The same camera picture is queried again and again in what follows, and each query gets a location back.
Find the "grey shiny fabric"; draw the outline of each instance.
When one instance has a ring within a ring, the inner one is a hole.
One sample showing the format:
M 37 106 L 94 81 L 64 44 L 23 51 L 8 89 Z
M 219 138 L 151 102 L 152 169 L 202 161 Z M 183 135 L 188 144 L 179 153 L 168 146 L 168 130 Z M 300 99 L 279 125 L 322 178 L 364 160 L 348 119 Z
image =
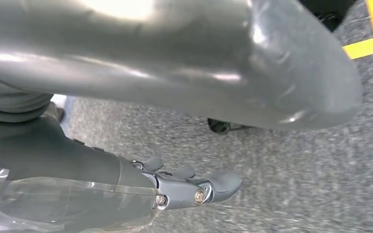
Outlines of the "grey shiny fabric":
M 0 0 L 0 80 L 283 130 L 344 124 L 362 94 L 296 0 Z

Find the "robotic hand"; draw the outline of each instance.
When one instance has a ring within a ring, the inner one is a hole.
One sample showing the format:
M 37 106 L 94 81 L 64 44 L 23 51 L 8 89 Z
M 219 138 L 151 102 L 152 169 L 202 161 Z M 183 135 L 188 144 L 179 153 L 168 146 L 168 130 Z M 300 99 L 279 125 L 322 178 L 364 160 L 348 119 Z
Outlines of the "robotic hand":
M 200 206 L 204 203 L 218 202 L 230 198 L 242 186 L 242 179 L 233 172 L 212 172 L 202 179 L 193 179 L 192 169 L 175 172 L 158 172 L 163 167 L 160 159 L 152 158 L 145 163 L 131 161 L 142 170 L 142 174 L 152 180 L 162 192 L 157 203 L 163 209 L 180 209 Z

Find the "bolt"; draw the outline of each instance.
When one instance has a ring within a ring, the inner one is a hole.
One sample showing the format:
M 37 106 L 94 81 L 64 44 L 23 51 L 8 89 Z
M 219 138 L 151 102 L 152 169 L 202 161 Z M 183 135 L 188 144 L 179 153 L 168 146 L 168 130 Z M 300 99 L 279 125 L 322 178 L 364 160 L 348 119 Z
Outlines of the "bolt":
M 195 204 L 202 205 L 205 200 L 205 193 L 200 189 L 195 193 Z
M 156 196 L 156 203 L 158 203 L 158 205 L 163 205 L 166 201 L 167 199 L 163 195 Z

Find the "transparent plastic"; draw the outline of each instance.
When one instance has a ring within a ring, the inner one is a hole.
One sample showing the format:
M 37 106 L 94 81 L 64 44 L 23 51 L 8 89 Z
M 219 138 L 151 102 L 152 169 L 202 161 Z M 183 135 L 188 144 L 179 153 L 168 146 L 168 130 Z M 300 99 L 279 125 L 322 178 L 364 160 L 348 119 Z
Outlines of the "transparent plastic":
M 0 169 L 0 233 L 126 233 L 149 226 L 157 189 L 31 178 Z

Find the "caster wheel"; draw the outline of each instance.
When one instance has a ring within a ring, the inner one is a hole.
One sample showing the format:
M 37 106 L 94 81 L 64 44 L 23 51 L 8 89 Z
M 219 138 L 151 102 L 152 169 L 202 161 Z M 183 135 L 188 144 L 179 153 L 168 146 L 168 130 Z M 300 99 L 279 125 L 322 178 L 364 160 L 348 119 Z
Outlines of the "caster wheel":
M 208 126 L 214 133 L 227 133 L 231 130 L 231 124 L 220 120 L 208 119 Z

